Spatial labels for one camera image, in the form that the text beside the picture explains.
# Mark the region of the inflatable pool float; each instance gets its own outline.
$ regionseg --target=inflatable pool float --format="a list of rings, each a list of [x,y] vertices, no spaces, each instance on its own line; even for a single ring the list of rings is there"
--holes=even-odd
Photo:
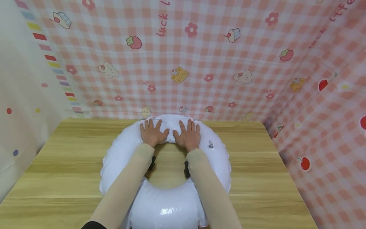
[[[154,126],[162,119],[160,131],[170,129],[166,142],[175,143],[173,130],[181,134],[179,120],[187,128],[188,119],[182,115],[161,115],[153,118]],[[129,162],[135,149],[142,143],[140,123],[138,121],[125,128],[113,141],[103,159],[101,169],[100,191],[105,195],[108,188]],[[231,165],[225,145],[219,136],[208,126],[200,121],[195,121],[200,126],[201,141],[199,148],[205,152],[209,163],[227,193],[230,190]],[[208,220],[203,210],[197,190],[191,178],[179,187],[161,189],[154,187],[144,177],[138,193],[124,218],[123,229],[196,229],[197,226],[205,227]]]

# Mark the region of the pink gingham backdrop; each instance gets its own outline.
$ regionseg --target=pink gingham backdrop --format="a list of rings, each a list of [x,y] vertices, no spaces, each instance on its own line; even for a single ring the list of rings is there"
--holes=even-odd
[[[91,117],[261,121],[318,227],[366,227],[365,1],[28,5]],[[118,77],[104,75],[105,62]],[[252,80],[236,84],[246,70]]]

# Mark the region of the white wall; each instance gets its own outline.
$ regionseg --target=white wall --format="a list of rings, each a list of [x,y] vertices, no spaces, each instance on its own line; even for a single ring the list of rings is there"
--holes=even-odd
[[[0,31],[2,201],[71,107],[14,1],[1,3]]]

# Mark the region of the striped border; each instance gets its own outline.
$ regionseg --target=striped border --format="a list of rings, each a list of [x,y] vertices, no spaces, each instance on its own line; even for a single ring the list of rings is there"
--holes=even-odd
[[[23,18],[27,21],[27,25],[31,30],[33,37],[37,40],[37,42],[47,41],[47,37],[43,34],[41,27],[37,24],[34,15],[30,12],[26,3],[20,0],[14,0],[16,5],[19,7]],[[78,118],[85,118],[84,112],[81,110],[80,104],[75,97],[75,94],[72,92],[70,84],[67,82],[67,78],[62,70],[61,65],[57,62],[55,55],[52,52],[50,46],[45,44],[38,43],[39,48],[44,53],[44,57],[47,60],[48,65],[51,67],[53,73],[60,86],[64,90],[65,96],[67,100],[70,102],[72,110],[75,112]]]

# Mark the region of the wooden table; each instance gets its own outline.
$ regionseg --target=wooden table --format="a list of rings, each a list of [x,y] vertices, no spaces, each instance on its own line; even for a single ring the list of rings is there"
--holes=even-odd
[[[106,150],[135,121],[64,120],[0,205],[1,228],[81,228],[102,198]],[[243,228],[317,228],[261,123],[205,124],[230,154],[229,196]],[[156,151],[156,168],[146,174],[149,181],[158,187],[185,182],[183,150],[163,144]]]

